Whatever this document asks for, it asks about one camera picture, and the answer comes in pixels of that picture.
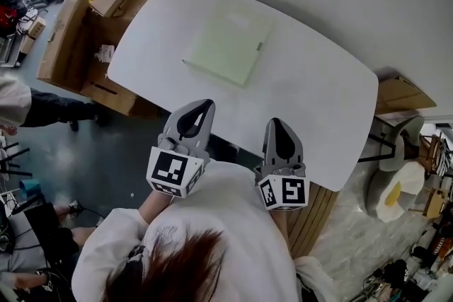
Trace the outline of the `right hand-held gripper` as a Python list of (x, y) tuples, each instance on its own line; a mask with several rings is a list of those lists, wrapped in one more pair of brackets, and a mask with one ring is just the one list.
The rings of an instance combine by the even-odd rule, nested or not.
[(268, 211), (291, 211), (309, 203), (303, 146), (294, 130), (274, 117), (266, 125), (263, 162), (255, 169), (256, 187)]

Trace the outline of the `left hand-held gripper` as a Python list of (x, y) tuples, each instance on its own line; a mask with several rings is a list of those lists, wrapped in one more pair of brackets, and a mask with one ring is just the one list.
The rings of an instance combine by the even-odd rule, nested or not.
[(213, 100), (196, 100), (170, 114), (149, 157), (146, 180), (154, 191), (179, 198), (191, 193), (210, 162), (215, 110)]

